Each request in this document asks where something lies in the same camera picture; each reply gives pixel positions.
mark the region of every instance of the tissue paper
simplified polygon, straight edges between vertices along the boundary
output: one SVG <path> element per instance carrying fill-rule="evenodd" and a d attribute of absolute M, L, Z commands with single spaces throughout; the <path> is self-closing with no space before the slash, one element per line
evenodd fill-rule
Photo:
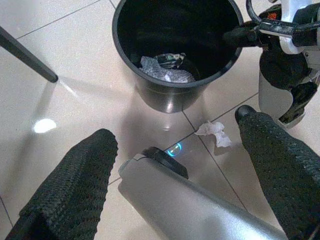
<path fill-rule="evenodd" d="M 202 124 L 199 130 L 195 133 L 198 136 L 208 136 L 215 135 L 216 137 L 216 146 L 218 148 L 223 147 L 227 148 L 232 145 L 230 138 L 224 132 L 225 126 L 221 122 L 211 123 L 208 121 L 205 124 Z"/>

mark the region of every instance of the black textured foot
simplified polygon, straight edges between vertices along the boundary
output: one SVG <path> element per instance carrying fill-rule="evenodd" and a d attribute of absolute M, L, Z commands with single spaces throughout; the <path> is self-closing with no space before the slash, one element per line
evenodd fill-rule
<path fill-rule="evenodd" d="M 240 120 L 251 113 L 256 113 L 257 111 L 253 109 L 253 107 L 248 106 L 248 105 L 243 105 L 241 107 L 239 107 L 236 111 L 235 111 L 235 120 L 236 122 L 239 124 Z"/>

